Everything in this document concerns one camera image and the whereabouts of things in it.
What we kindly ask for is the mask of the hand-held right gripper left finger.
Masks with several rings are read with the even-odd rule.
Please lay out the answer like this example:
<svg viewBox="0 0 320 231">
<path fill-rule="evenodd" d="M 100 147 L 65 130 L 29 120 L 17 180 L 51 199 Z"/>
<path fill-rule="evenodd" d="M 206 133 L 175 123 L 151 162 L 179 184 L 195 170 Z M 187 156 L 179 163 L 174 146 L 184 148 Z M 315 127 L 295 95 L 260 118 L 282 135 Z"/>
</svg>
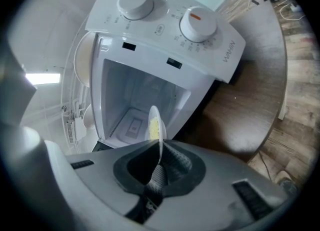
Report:
<svg viewBox="0 0 320 231">
<path fill-rule="evenodd" d="M 81 181 L 113 211 L 139 224 L 147 218 L 146 185 L 160 157 L 156 140 L 66 157 Z"/>
</svg>

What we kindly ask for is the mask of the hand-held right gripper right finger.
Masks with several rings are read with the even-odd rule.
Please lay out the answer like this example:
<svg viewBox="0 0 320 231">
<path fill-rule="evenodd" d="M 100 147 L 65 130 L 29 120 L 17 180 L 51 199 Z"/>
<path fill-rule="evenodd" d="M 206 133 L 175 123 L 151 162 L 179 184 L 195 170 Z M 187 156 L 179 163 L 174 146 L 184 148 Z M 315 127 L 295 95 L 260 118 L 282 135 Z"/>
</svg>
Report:
<svg viewBox="0 0 320 231">
<path fill-rule="evenodd" d="M 144 226 L 157 231 L 262 230 L 283 213 L 290 197 L 242 160 L 179 141 L 168 141 L 200 157 L 201 183 L 183 196 L 164 198 Z"/>
</svg>

